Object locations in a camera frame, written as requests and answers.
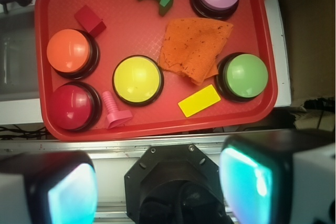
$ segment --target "red tray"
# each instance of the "red tray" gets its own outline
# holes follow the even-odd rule
[[[267,66],[269,82],[257,98],[246,103],[234,103],[222,98],[219,103],[186,119],[177,103],[213,84],[214,79],[207,79],[199,87],[188,78],[164,71],[164,88],[154,103],[134,108],[116,99],[120,110],[131,110],[134,115],[125,125],[106,130],[104,120],[107,111],[103,108],[100,120],[90,130],[74,133],[59,128],[49,118],[50,96],[70,80],[56,74],[50,66],[46,56],[47,44],[51,36],[61,29],[82,29],[74,14],[85,4],[107,26],[96,37],[101,51],[99,65],[92,75],[83,79],[100,94],[106,90],[112,91],[113,70],[127,56],[147,55],[158,61],[169,20],[196,17],[189,0],[174,0],[164,17],[159,15],[159,5],[155,0],[37,0],[35,27],[41,110],[45,126],[56,138],[63,141],[116,140],[244,124],[261,120],[274,107],[277,82],[264,0],[240,0],[237,11],[227,20],[234,28],[217,60],[238,51],[260,56]]]

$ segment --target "orange rag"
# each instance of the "orange rag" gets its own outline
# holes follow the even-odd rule
[[[209,18],[182,18],[169,22],[159,66],[201,85],[218,74],[216,57],[222,51],[233,25]]]

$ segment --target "orange button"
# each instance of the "orange button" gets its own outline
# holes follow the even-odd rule
[[[50,39],[47,57],[54,69],[64,73],[73,73],[88,62],[90,44],[81,32],[64,29],[55,33]]]

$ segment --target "yellow block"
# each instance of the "yellow block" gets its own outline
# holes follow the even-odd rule
[[[199,90],[199,92],[196,92],[190,97],[179,102],[178,105],[185,117],[188,118],[189,116],[192,116],[199,111],[202,111],[207,107],[210,107],[211,105],[219,102],[220,100],[221,98],[217,94],[214,86],[210,84],[204,89]]]

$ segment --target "red rectangular block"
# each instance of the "red rectangular block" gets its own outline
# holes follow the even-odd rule
[[[106,25],[101,18],[99,18],[87,5],[83,6],[75,13],[75,19],[93,37],[98,36],[106,28]]]

